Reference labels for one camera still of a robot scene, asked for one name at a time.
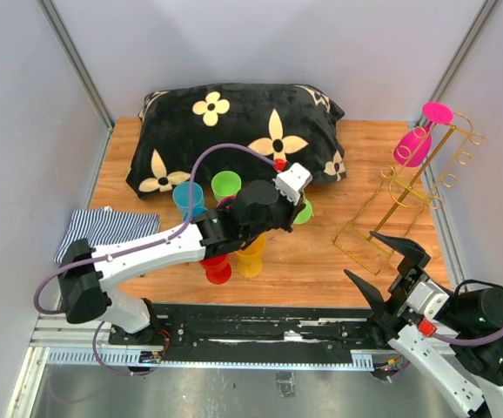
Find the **pink base wine glass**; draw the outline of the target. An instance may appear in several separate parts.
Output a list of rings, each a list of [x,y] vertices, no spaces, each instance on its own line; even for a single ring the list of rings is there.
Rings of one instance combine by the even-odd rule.
[[[392,155],[400,165],[420,166],[432,147],[432,128],[435,125],[445,125],[453,121],[453,111],[439,102],[425,103],[422,113],[427,123],[410,130],[393,150]]]

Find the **yellow wine glass orange base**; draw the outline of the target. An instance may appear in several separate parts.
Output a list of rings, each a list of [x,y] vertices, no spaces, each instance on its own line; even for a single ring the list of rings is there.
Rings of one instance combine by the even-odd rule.
[[[263,255],[266,245],[265,234],[259,235],[246,249],[235,252],[238,259],[237,269],[245,278],[257,277],[263,270]]]

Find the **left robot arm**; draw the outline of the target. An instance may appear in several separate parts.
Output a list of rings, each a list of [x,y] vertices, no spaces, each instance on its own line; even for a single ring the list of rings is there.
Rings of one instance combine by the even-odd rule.
[[[138,343],[152,343],[159,323],[151,303],[118,291],[118,285],[168,266],[245,249],[273,229],[290,232],[305,206],[305,187],[304,179],[254,180],[231,202],[199,214],[178,229],[108,246],[92,247],[87,239],[71,243],[58,276],[67,322],[110,322]]]

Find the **green glass yellow base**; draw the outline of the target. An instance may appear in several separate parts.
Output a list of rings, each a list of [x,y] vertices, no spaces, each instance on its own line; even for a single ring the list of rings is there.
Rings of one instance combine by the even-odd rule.
[[[305,207],[298,213],[293,221],[294,225],[303,225],[307,223],[313,216],[313,206],[310,200],[304,195],[303,198]]]

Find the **light green wine glass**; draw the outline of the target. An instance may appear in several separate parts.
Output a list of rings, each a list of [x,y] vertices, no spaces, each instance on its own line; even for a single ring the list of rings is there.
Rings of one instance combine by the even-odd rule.
[[[211,189],[217,202],[236,195],[241,185],[241,178],[233,171],[218,172],[211,180]]]

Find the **red wine glass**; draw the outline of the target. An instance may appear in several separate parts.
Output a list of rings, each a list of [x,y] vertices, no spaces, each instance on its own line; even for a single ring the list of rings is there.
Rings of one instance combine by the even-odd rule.
[[[199,264],[205,270],[206,279],[214,285],[222,285],[231,278],[232,269],[227,254],[201,260]]]

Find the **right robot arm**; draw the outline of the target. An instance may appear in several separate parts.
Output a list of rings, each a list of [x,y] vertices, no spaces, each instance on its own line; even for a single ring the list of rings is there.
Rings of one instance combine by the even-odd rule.
[[[426,273],[430,257],[418,243],[370,234],[403,259],[387,300],[346,272],[372,309],[368,340],[401,354],[458,417],[503,417],[503,286],[477,280],[473,290],[450,291]]]

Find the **blue wine glass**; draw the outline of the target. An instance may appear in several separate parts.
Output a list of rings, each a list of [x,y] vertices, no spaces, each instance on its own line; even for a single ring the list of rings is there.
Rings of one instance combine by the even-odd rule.
[[[205,206],[205,196],[202,187],[197,183],[185,181],[177,185],[173,192],[172,198],[177,209],[186,215],[191,208],[197,206]]]

